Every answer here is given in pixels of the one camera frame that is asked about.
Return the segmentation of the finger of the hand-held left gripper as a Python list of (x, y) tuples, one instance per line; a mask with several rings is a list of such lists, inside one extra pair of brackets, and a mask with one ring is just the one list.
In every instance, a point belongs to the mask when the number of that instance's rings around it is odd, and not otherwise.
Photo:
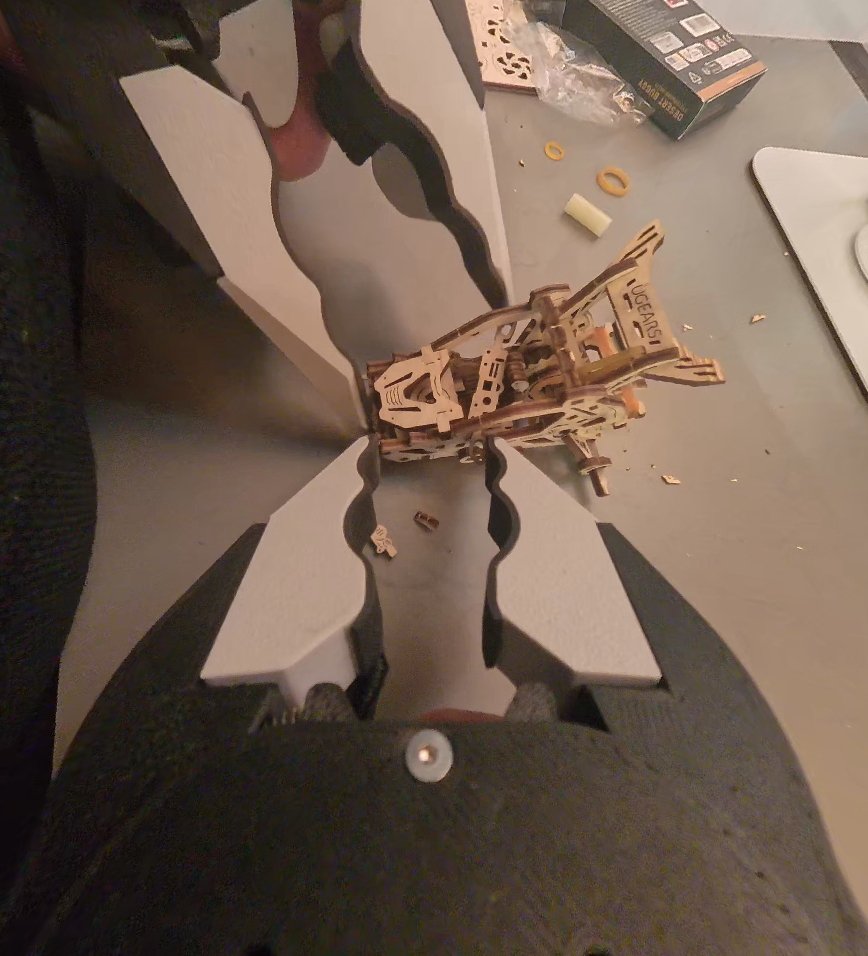
[(488, 305), (507, 306), (512, 272), (487, 117), (434, 3), (358, 2), (357, 59), (384, 119), (397, 116), (383, 137), (413, 165)]
[(275, 161), (250, 96), (237, 102), (177, 65), (120, 84), (222, 269), (219, 287), (328, 401), (346, 433), (367, 431), (355, 368), (284, 242)]

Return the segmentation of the wooden buggy model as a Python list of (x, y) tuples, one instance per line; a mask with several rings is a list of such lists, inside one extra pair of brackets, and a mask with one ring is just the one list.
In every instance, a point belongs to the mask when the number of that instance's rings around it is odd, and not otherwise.
[(607, 432), (645, 414), (649, 380), (702, 387), (721, 365), (681, 344), (652, 283), (664, 240), (649, 223), (576, 292), (534, 290), (517, 305), (475, 317), (412, 353), (367, 364), (370, 424), (383, 459), (483, 460), (489, 439), (519, 450), (564, 447), (599, 497), (611, 461)]

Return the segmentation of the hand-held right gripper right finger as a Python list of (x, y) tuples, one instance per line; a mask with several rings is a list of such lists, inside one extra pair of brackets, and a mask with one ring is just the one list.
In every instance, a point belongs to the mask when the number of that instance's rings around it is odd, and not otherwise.
[(512, 445), (486, 444), (490, 560), (484, 662), (547, 687), (566, 714), (581, 687), (658, 687), (662, 672), (595, 517)]

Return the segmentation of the pale wax cylinder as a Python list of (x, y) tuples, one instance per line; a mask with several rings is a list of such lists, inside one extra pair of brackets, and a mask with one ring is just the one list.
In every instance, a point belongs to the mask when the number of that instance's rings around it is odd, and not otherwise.
[(564, 206), (564, 214), (585, 231), (599, 239), (612, 225), (613, 219), (606, 211), (595, 206), (579, 193), (573, 193)]

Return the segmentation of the person's left hand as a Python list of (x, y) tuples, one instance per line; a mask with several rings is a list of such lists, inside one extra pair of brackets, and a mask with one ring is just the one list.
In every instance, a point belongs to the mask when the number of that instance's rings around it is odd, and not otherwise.
[(269, 140), (285, 182), (296, 182), (318, 170), (331, 142), (316, 108), (318, 80), (327, 68), (320, 44), (320, 25), (342, 11), (345, 1), (293, 2), (297, 54), (297, 95), (286, 123), (269, 130)]

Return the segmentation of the wooden parts sheet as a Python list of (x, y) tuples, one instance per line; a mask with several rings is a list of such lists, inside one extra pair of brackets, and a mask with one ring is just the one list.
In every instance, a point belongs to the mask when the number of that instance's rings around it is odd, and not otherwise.
[(485, 87), (536, 97), (531, 59), (504, 31), (504, 2), (466, 1), (465, 6)]

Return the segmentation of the black cardboard box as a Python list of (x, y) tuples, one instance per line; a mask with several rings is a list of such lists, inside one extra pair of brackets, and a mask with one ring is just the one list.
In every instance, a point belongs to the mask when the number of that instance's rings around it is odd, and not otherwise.
[(766, 73), (694, 1), (567, 1), (562, 28), (595, 49), (672, 140), (730, 112)]

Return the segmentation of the clear plastic bag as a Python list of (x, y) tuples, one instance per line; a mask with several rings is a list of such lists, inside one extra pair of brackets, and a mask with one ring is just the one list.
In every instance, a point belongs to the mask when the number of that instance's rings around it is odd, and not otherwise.
[(652, 110), (588, 43), (543, 21), (504, 28), (531, 61), (538, 99), (584, 123), (608, 129), (641, 125)]

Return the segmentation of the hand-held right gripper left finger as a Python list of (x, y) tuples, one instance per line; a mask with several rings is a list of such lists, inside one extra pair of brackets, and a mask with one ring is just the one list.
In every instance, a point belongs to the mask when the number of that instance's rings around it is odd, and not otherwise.
[(275, 685), (291, 709), (320, 684), (376, 711), (388, 664), (374, 572), (379, 449), (364, 436), (267, 521), (201, 669), (214, 687)]

